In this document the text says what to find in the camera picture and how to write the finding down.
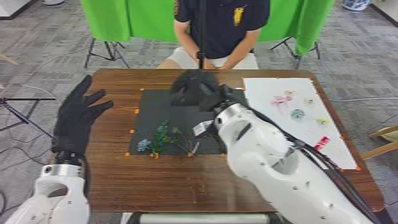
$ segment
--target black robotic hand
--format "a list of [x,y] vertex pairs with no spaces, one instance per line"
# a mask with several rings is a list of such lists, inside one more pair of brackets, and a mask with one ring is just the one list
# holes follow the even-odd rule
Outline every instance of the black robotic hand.
[[92,77],[87,75],[60,106],[53,131],[51,151],[71,152],[80,156],[85,155],[90,126],[106,109],[113,107],[112,101],[90,106],[106,94],[99,90],[90,96],[83,96],[90,83]]
[[172,83],[170,94],[172,106],[199,106],[200,111],[211,111],[231,97],[231,88],[218,86],[211,72],[188,70]]

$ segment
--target green backdrop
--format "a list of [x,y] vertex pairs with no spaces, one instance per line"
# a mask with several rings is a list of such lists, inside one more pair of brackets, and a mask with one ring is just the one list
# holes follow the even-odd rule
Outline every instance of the green backdrop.
[[[295,37],[295,52],[302,56],[319,37],[334,0],[270,0],[270,4],[270,20],[259,41]],[[81,0],[81,7],[97,40],[128,42],[131,37],[138,37],[177,41],[172,28],[174,0]]]

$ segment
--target white paper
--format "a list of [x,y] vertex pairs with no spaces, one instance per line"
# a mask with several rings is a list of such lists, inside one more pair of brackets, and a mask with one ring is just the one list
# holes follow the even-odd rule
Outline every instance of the white paper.
[[[287,96],[286,91],[293,92],[293,94],[289,94],[293,98],[291,101],[279,105],[271,104],[275,96]],[[311,79],[247,78],[245,98],[250,107],[268,116],[284,131],[309,145],[314,146],[325,136],[330,138],[321,153],[328,156],[343,169],[355,169],[355,160],[341,139]],[[302,119],[291,118],[295,109],[300,109],[305,113]],[[325,119],[328,123],[321,125],[316,119]]]

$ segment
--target wall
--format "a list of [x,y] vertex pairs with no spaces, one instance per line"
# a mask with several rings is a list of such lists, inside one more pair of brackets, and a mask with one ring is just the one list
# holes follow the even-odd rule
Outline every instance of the wall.
[[398,0],[373,1],[373,4],[398,22]]
[[0,17],[9,17],[30,0],[0,0]]

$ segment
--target floor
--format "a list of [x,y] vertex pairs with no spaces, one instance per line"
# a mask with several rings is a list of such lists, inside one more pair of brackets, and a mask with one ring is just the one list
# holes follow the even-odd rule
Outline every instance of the floor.
[[[0,83],[9,87],[3,96],[48,97],[51,94],[56,96],[58,101],[42,103],[32,116],[32,120],[51,131],[58,102],[83,75],[92,74],[99,68],[124,66],[119,61],[108,62],[96,58],[88,69],[83,69],[90,31],[78,0],[69,0],[58,8],[44,7],[37,1],[12,21],[0,21],[0,31],[0,52],[19,63],[14,66],[0,61]],[[286,49],[268,50],[273,44],[259,43],[255,47],[259,67],[293,69]],[[154,68],[174,48],[172,43],[133,39],[122,50],[131,68]],[[396,97],[398,29],[373,9],[362,13],[350,13],[335,5],[321,33],[319,49],[321,60],[316,59],[314,53],[309,53],[302,69],[316,74],[328,98],[341,100]],[[96,51],[103,53],[99,43]],[[10,102],[10,105],[26,112],[30,104]],[[369,139],[367,134],[398,123],[398,116],[391,118],[398,114],[398,101],[334,101],[334,107],[357,148],[366,152],[383,143]],[[0,126],[14,121],[14,117],[1,109]],[[48,137],[40,136],[26,125],[0,133],[0,191],[7,197],[7,212],[0,216],[0,223],[32,194],[40,163],[49,156],[48,148]],[[367,167],[383,192],[389,214],[398,222],[396,161],[398,151],[369,159]],[[117,214],[94,214],[90,223],[117,223],[117,220]]]

